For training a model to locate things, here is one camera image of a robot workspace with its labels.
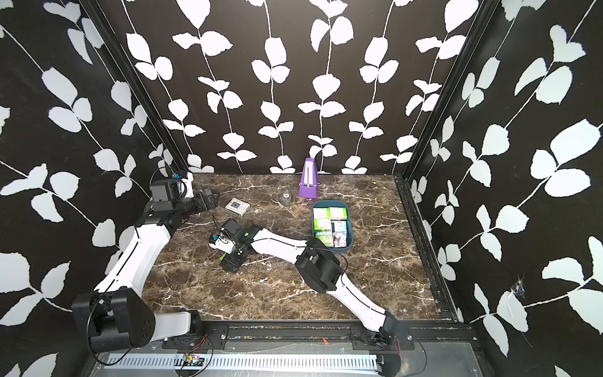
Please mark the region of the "blue cartoon tissue pack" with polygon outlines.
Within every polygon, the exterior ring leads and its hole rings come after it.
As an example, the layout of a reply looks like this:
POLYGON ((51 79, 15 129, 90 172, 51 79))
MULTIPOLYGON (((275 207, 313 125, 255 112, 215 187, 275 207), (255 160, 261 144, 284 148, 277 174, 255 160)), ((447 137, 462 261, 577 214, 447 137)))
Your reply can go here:
POLYGON ((332 223, 333 232, 339 232, 347 234, 347 221, 333 221, 332 223))

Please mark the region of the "large green tissue pack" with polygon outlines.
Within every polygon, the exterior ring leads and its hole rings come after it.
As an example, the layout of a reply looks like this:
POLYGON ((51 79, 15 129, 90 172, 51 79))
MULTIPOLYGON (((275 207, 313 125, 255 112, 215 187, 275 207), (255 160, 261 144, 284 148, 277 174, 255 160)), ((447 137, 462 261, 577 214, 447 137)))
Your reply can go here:
POLYGON ((329 215, 332 220, 344 221, 348 218, 348 210, 346 207, 330 207, 329 215))

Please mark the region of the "pink Kuromi tissue pack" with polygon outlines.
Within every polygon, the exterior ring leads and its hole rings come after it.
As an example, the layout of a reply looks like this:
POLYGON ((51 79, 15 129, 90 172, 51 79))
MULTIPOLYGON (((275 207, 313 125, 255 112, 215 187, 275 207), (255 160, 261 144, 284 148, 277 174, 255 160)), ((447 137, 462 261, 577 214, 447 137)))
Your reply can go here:
POLYGON ((333 232, 333 248, 347 248, 347 234, 345 232, 333 232))

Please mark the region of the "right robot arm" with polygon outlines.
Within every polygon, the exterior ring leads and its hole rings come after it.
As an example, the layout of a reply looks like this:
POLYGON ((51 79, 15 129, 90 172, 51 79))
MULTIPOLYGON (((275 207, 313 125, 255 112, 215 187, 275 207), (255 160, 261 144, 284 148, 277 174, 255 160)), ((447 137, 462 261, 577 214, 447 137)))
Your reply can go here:
POLYGON ((260 226, 242 226, 230 218, 209 237, 209 245, 224 252, 221 266, 230 273, 238 272, 250 253, 289 262, 308 287, 337 299, 360 320, 366 334, 355 335, 356 339, 382 349, 395 343, 397 318, 361 292, 341 265, 344 258, 338 258, 317 238, 294 240, 260 226))

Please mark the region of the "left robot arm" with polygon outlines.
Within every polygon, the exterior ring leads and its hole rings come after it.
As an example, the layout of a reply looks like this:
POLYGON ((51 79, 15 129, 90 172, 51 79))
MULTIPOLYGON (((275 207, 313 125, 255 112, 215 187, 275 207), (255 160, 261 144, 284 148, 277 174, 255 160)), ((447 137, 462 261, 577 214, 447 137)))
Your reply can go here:
POLYGON ((108 275, 72 303, 75 323, 92 354, 130 350, 183 336, 193 328, 189 312, 156 314, 142 298, 160 252, 190 216, 218 207, 219 193, 194 190, 193 176, 174 174, 150 185, 151 199, 133 236, 108 275))

